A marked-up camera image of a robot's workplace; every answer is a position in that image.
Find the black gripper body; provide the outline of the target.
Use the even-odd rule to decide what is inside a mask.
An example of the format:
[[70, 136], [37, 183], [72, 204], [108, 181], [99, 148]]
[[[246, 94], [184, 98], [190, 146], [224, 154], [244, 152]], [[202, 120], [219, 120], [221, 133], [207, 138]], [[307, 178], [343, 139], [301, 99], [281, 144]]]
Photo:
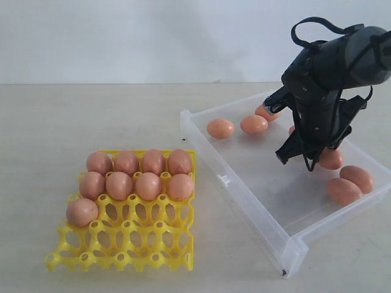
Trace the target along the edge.
[[296, 129], [290, 137], [299, 140], [302, 154], [311, 149], [338, 148], [351, 133], [350, 124], [355, 116], [367, 107], [367, 102], [359, 95], [340, 101], [337, 93], [329, 92], [319, 100], [295, 99], [293, 117]]

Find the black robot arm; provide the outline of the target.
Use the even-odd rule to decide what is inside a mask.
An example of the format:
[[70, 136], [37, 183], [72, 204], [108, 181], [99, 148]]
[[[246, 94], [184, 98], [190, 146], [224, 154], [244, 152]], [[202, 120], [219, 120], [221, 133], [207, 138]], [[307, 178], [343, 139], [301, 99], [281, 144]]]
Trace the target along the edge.
[[272, 113], [289, 107], [294, 133], [276, 151], [286, 164], [303, 155], [318, 161], [325, 148], [337, 149], [351, 133], [351, 122], [367, 106], [360, 96], [340, 99], [344, 89], [382, 84], [390, 78], [389, 32], [376, 27], [359, 30], [304, 48], [282, 76], [283, 87], [264, 105]]

